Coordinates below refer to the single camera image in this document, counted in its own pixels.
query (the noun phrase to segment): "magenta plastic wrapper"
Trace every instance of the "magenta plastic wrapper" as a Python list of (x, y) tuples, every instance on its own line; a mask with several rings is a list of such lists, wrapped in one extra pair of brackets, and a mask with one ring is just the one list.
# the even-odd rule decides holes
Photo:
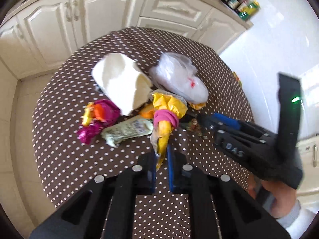
[(113, 126), (121, 114), (121, 110), (110, 100), (97, 100), (94, 104), (100, 104), (104, 109), (106, 121), (103, 121), (104, 127)]
[(92, 138), (100, 134), (103, 129), (104, 125), (98, 120), (94, 120), (89, 126), (82, 127), (80, 130), (78, 130), (78, 139), (80, 139), (82, 143), (88, 145), (90, 144)]

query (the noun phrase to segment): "light green packet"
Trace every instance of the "light green packet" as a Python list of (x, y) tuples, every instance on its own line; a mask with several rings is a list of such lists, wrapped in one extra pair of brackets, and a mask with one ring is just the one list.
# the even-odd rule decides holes
[(117, 148), (117, 144), (133, 137), (146, 136), (152, 133), (153, 123), (150, 120), (136, 115), (119, 124), (103, 129), (101, 136), (106, 143)]

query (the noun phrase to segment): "brown tablecloth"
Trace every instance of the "brown tablecloth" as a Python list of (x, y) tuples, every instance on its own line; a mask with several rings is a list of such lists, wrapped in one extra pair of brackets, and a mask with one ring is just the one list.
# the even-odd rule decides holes
[[(33, 115), (33, 142), (44, 191), (59, 206), (96, 174), (118, 175), (133, 165), (140, 154), (150, 151), (149, 137), (129, 139), (111, 148), (99, 136), (90, 145), (77, 140), (81, 115), (89, 101), (105, 98), (95, 91), (91, 69), (110, 52), (134, 59), (140, 69), (155, 66), (163, 52), (188, 56), (198, 77), (209, 90), (205, 113), (220, 112), (235, 119), (253, 121), (243, 90), (231, 70), (213, 49), (177, 34), (148, 28), (126, 28), (96, 39), (76, 51), (55, 73), (42, 91)], [(119, 122), (127, 119), (120, 117)], [(248, 172), (219, 152), (208, 139), (175, 130), (175, 151), (211, 175), (228, 174), (246, 188)], [(166, 164), (157, 172), (154, 196), (136, 200), (133, 238), (189, 238), (187, 195), (169, 193)]]

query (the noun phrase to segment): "barcode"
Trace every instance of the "barcode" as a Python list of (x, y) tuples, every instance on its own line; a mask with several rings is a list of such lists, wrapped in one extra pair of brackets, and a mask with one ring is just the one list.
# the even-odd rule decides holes
[(137, 129), (138, 133), (143, 133), (145, 131), (144, 127), (138, 120), (133, 121), (133, 126)]

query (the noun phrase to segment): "green light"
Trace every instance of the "green light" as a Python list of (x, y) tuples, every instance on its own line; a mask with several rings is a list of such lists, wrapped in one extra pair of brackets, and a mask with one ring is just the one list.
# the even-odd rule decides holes
[(297, 101), (299, 101), (299, 97), (296, 97), (296, 98), (292, 99), (292, 102), (297, 102)]

